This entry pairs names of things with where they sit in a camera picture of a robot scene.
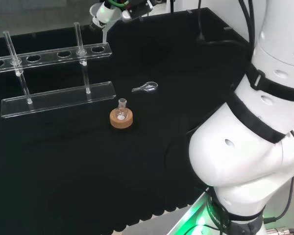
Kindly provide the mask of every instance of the black strap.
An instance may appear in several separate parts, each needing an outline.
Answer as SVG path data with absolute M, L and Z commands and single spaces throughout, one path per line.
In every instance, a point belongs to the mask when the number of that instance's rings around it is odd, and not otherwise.
M 294 102 L 294 88 L 267 79 L 265 73 L 257 70 L 252 63 L 247 67 L 246 76 L 252 89 L 261 90 L 280 99 Z
M 236 118 L 259 137 L 271 143 L 278 143 L 285 137 L 257 118 L 234 92 L 230 94 L 226 103 Z
M 237 214 L 231 214 L 229 213 L 229 219 L 233 221 L 250 221 L 255 218 L 258 218 L 263 212 L 264 212 L 265 207 L 257 214 L 251 215 L 251 216 L 240 216 Z

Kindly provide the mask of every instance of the glass tube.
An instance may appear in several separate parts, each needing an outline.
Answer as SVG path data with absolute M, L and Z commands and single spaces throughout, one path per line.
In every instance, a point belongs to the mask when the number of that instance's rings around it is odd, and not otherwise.
M 78 46 L 78 50 L 76 53 L 78 55 L 85 55 L 86 50 L 83 47 L 82 34 L 80 33 L 79 22 L 75 22 L 74 26 L 75 26 L 75 35 L 76 35 L 76 41 L 77 41 L 77 46 Z M 82 67 L 82 73 L 83 73 L 86 93 L 90 94 L 89 79 L 88 79 L 88 73 L 87 73 L 87 60 L 80 59 L 79 63 L 81 64 L 81 67 Z
M 27 84 L 25 82 L 25 78 L 24 78 L 24 74 L 23 74 L 24 70 L 21 66 L 21 60 L 18 59 L 18 56 L 15 52 L 9 31 L 5 31 L 5 32 L 3 32 L 3 34 L 4 34 L 6 45 L 8 46 L 9 52 L 12 57 L 11 64 L 14 66 L 15 74 L 19 78 L 22 90 L 24 92 L 24 95 L 26 97 L 28 104 L 32 104 L 33 101 L 30 98 L 29 90 L 28 90 Z

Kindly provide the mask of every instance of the green cable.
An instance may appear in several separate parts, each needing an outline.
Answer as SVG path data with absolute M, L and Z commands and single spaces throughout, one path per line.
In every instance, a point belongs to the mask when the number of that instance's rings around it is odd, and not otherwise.
M 126 1 L 125 3 L 117 3 L 117 2 L 115 2 L 113 0 L 108 0 L 108 1 L 109 1 L 109 3 L 111 3 L 112 5 L 114 5 L 116 7 L 124 7 L 124 6 L 129 4 L 128 1 Z

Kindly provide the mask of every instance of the black table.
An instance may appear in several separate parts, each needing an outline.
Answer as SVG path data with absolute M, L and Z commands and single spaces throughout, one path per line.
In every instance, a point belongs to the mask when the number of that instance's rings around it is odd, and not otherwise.
M 246 44 L 209 9 L 201 17 L 207 41 Z M 206 186 L 190 166 L 186 133 L 238 85 L 247 48 L 198 44 L 197 33 L 195 10 L 118 22 L 108 34 L 113 55 L 89 61 L 90 83 L 112 81 L 117 98 L 0 117 L 0 235 L 111 234 L 199 197 Z M 88 26 L 82 37 L 84 44 L 101 40 Z M 17 53 L 76 44 L 73 28 L 12 40 Z M 31 93 L 83 85 L 78 62 L 24 75 Z M 147 81 L 158 83 L 157 92 L 131 93 Z M 14 73 L 0 74 L 0 102 L 19 95 Z M 125 131 L 109 123 L 118 98 L 126 98 L 134 114 Z

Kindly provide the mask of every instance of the table surface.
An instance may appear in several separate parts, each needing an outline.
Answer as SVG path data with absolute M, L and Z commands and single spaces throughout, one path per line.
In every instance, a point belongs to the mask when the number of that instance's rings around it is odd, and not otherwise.
M 207 41 L 243 39 L 204 8 Z M 89 61 L 90 83 L 112 81 L 117 98 L 21 117 L 0 117 L 0 235 L 99 235 L 193 203 L 205 185 L 188 159 L 189 136 L 247 64 L 245 47 L 199 45 L 197 14 L 177 12 L 118 22 L 113 55 Z M 101 35 L 82 28 L 84 44 Z M 17 53 L 75 46 L 73 28 L 12 37 Z M 8 55 L 0 39 L 0 56 Z M 26 69 L 30 92 L 83 84 L 78 62 Z M 152 94 L 132 88 L 157 82 Z M 0 101 L 22 95 L 13 72 L 0 74 Z M 126 98 L 134 123 L 109 123 Z

